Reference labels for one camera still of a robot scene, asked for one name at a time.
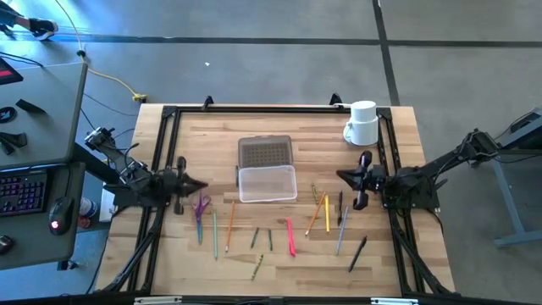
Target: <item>plastic container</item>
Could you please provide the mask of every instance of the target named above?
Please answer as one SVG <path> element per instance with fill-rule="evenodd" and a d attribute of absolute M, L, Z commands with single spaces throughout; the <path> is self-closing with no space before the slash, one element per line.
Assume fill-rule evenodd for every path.
<path fill-rule="evenodd" d="M 273 202 L 296 198 L 296 170 L 291 165 L 239 170 L 241 202 Z"/>

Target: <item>computer mouse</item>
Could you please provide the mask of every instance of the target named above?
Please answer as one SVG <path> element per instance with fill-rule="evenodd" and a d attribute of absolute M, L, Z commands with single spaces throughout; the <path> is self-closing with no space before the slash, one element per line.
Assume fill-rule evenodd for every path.
<path fill-rule="evenodd" d="M 73 199 L 59 197 L 55 200 L 53 208 L 49 211 L 49 230 L 53 235 L 60 236 L 69 230 L 73 212 Z"/>

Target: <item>keyboard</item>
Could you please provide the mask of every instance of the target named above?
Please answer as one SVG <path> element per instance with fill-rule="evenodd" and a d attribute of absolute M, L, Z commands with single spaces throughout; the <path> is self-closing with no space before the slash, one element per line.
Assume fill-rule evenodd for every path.
<path fill-rule="evenodd" d="M 46 186 L 44 169 L 0 173 L 0 217 L 43 212 Z"/>

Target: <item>shoe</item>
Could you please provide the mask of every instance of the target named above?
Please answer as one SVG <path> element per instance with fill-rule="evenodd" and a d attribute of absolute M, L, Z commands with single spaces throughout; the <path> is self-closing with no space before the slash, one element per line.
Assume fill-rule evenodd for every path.
<path fill-rule="evenodd" d="M 13 37 L 14 32 L 8 28 L 7 25 L 0 25 L 0 31 L 2 31 L 6 36 Z"/>
<path fill-rule="evenodd" d="M 46 40 L 58 32 L 58 25 L 51 20 L 30 18 L 30 32 L 37 40 Z"/>

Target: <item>white mug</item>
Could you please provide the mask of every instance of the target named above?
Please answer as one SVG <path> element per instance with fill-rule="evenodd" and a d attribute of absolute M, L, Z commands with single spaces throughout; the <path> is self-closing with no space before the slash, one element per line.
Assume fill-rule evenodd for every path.
<path fill-rule="evenodd" d="M 349 120 L 343 131 L 343 137 L 354 145 L 373 145 L 379 140 L 379 118 L 375 116 L 368 122 Z"/>
<path fill-rule="evenodd" d="M 350 106 L 350 117 L 353 122 L 370 122 L 376 117 L 376 103 L 359 101 Z"/>

